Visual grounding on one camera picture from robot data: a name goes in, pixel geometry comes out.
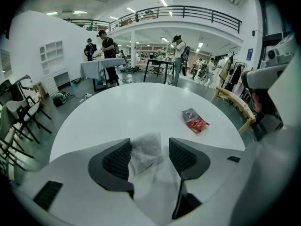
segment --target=gray floor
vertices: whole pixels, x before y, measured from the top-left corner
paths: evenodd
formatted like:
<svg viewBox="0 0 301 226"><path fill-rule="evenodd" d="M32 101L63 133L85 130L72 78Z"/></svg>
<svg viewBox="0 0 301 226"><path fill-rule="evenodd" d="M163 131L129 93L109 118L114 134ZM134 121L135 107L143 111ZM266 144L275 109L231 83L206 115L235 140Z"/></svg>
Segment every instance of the gray floor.
<svg viewBox="0 0 301 226"><path fill-rule="evenodd" d="M123 84L127 84L129 82L143 82L144 73L138 72L133 74L128 73L118 73L120 86ZM168 75L167 80L171 80L172 76ZM148 74L146 77L146 82L156 82L163 83L164 75L160 74L158 77L154 74ZM214 90L208 87L199 85L198 83L188 81L185 79L179 79L178 87L187 89L196 93L203 98L210 100L214 94ZM77 97L82 97L86 93L90 93L92 95L96 93L101 93L101 91L94 92L92 80L83 80L77 86L67 86L61 88L62 91L69 92L74 94ZM30 165L27 164L27 169L30 170L38 170L49 163L50 152L52 148L52 144L54 142L55 136L59 131L62 123L65 119L71 114L71 112L81 104L79 102L80 99L73 98L66 102L63 106L55 107L52 103L52 99L48 98L46 100L46 106L43 110L52 118L50 121L43 114L39 114L37 119L40 123L42 123L45 127L52 131L52 134L48 134L46 131L42 129L38 129L35 124L31 124L31 129L37 139L40 141L40 144L36 142L30 142L26 139L20 140L21 146L30 154L35 157L35 161L32 161ZM225 115L232 121L234 126L239 129L246 121L244 116L234 109L233 106L229 106L227 101L223 101L221 98L217 98L214 104L225 113ZM248 129L243 135L242 139L244 144L247 146L249 143L255 141L255 135L252 129ZM21 171L19 168L15 167L15 181L17 183L21 183L24 178L25 173Z"/></svg>

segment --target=white round table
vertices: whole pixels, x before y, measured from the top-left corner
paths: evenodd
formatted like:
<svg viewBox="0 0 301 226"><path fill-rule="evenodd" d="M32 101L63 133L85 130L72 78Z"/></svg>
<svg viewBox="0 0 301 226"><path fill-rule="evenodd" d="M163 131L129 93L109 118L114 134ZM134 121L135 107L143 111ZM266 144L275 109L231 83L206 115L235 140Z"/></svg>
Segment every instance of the white round table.
<svg viewBox="0 0 301 226"><path fill-rule="evenodd" d="M196 134L181 111L194 108L210 126ZM244 150L228 117L203 97L182 88L157 83L133 83L98 93L79 105L59 129L50 161L65 153L123 138L160 132L162 146L170 137L206 145Z"/></svg>
<svg viewBox="0 0 301 226"><path fill-rule="evenodd" d="M181 115L191 107L210 123L199 134L186 126ZM156 225L172 222L180 187L180 177L168 158L170 137L245 149L232 122L206 99L165 84L133 83L103 91L77 107L57 133L50 161L65 153L150 132L161 133L160 158L136 176L129 164L128 181L134 184L135 205Z"/></svg>

